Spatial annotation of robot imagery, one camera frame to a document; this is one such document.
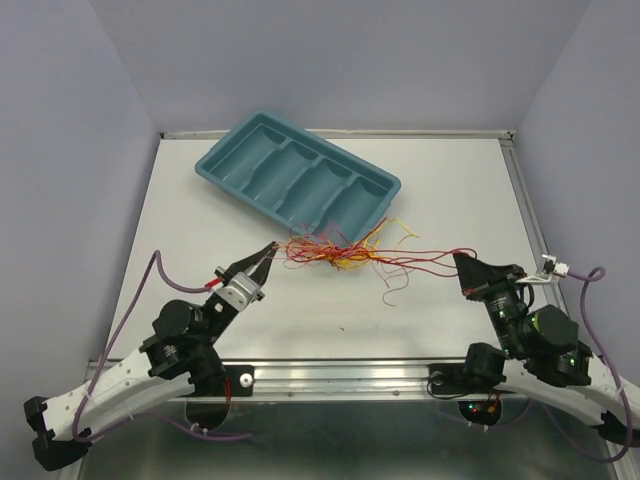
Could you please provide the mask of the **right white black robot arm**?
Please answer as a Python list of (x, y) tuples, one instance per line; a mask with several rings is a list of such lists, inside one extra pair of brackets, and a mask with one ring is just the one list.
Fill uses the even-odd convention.
[(580, 419), (624, 448), (639, 445), (639, 388), (610, 366), (602, 350), (579, 338), (579, 325), (561, 308), (532, 309), (524, 291), (570, 275), (567, 264), (544, 255), (533, 275), (522, 267), (490, 265), (466, 253), (453, 259), (462, 295), (484, 305), (499, 345), (473, 343), (460, 366), (472, 390), (498, 388), (526, 395)]

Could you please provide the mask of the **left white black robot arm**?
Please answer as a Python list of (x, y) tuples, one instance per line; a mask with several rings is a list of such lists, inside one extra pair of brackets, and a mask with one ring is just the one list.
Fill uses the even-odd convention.
[(207, 297), (201, 304), (167, 302), (152, 323), (152, 335), (111, 367), (105, 363), (116, 340), (109, 339), (84, 384), (27, 400), (24, 414), (40, 466), (56, 471), (77, 462), (106, 434), (169, 399), (217, 389), (229, 398), (233, 383), (214, 345), (240, 313), (263, 299), (277, 250), (271, 242), (216, 269), (214, 279), (195, 290)]

